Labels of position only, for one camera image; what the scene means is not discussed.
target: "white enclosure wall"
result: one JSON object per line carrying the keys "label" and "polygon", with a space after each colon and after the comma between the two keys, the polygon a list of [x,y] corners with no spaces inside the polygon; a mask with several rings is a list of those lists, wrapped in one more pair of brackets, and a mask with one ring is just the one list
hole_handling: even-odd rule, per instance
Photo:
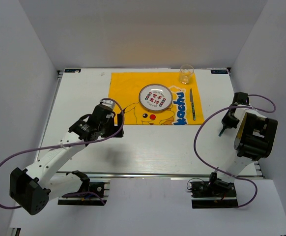
{"label": "white enclosure wall", "polygon": [[[19,2],[0,0],[0,162],[38,145],[56,80],[56,69]],[[9,175],[31,157],[17,157],[0,170],[0,202],[14,205]],[[0,209],[0,236],[6,234],[11,213]]]}
{"label": "white enclosure wall", "polygon": [[20,0],[56,69],[230,67],[266,0]]}
{"label": "white enclosure wall", "polygon": [[[272,178],[286,212],[286,1],[269,0],[232,69],[236,90],[272,98],[279,121],[271,155],[261,162]],[[254,104],[270,109],[265,102]]]}

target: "white plate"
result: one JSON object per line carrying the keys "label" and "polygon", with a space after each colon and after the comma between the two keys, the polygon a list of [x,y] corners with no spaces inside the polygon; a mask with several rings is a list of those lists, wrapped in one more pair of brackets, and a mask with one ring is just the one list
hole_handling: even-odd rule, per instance
{"label": "white plate", "polygon": [[162,111],[172,103],[172,92],[163,85],[147,85],[139,94],[142,106],[151,111]]}

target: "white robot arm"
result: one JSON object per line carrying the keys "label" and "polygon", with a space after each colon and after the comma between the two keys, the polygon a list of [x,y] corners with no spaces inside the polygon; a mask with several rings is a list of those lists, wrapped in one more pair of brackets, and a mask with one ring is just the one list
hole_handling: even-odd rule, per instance
{"label": "white robot arm", "polygon": [[[246,93],[235,93],[230,106],[233,108],[223,117],[223,129],[219,136],[226,129],[232,129],[228,131],[228,138],[234,139],[233,154],[223,166],[218,167],[222,171],[211,173],[209,181],[191,183],[189,190],[192,192],[194,208],[238,206],[234,179],[246,166],[267,158],[271,153],[278,122],[259,114],[255,109],[249,109],[252,107]],[[230,201],[216,201],[224,198]]]}
{"label": "white robot arm", "polygon": [[[10,175],[10,196],[31,215],[40,212],[48,201],[66,193],[88,190],[87,175],[73,171],[63,177],[54,177],[55,173],[72,157],[83,150],[88,143],[105,138],[121,126],[114,125],[114,102],[101,101],[90,115],[81,117],[75,122],[59,141],[60,148],[52,149],[24,170],[16,168]],[[115,137],[123,137],[121,130]]]}

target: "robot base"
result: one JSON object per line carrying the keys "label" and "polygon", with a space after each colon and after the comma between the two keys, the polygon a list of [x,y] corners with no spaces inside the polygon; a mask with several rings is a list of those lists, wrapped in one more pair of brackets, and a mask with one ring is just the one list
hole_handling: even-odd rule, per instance
{"label": "robot base", "polygon": [[192,209],[236,208],[238,206],[235,187],[225,194],[213,195],[207,189],[207,185],[208,181],[191,182]]}
{"label": "robot base", "polygon": [[[109,195],[109,182],[90,182],[88,191],[96,193],[103,201],[107,202]],[[58,205],[72,205],[72,206],[103,206],[102,202],[91,194],[85,194],[83,196],[72,196],[72,197],[59,197]]]}

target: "white table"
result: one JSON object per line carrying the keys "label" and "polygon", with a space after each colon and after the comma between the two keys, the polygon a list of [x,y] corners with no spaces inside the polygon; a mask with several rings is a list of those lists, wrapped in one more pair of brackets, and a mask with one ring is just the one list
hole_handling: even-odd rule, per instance
{"label": "white table", "polygon": [[[68,128],[82,115],[91,113],[100,99],[108,96],[112,72],[171,72],[176,69],[82,69],[80,73],[64,73],[42,146],[59,142]],[[210,70],[195,70],[204,118],[227,107],[232,102],[233,89],[229,75],[211,74]],[[236,131],[225,131],[222,137],[221,119],[216,116],[199,136],[199,154],[210,164],[222,166],[234,153]],[[194,154],[193,139],[198,125],[126,125],[123,138],[112,138],[91,144],[74,156],[62,172],[79,170],[86,173],[161,173],[209,175],[212,170]],[[164,140],[157,147],[145,137],[158,135]],[[255,176],[254,165],[241,175]]]}

